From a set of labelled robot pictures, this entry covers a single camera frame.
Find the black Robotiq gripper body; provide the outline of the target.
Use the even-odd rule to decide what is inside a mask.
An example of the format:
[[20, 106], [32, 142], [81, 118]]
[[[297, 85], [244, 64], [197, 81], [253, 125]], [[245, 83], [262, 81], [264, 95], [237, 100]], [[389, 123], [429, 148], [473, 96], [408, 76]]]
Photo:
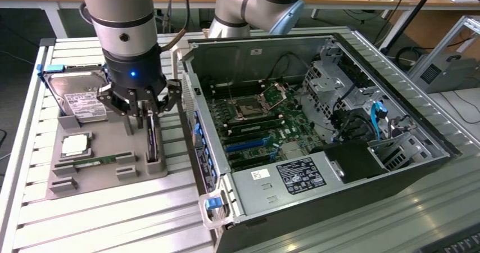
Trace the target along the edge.
[[102, 53], [113, 83], [132, 89], [152, 87], [154, 91], [161, 91], [165, 88], [157, 43], [137, 56], [113, 55], [105, 49]]

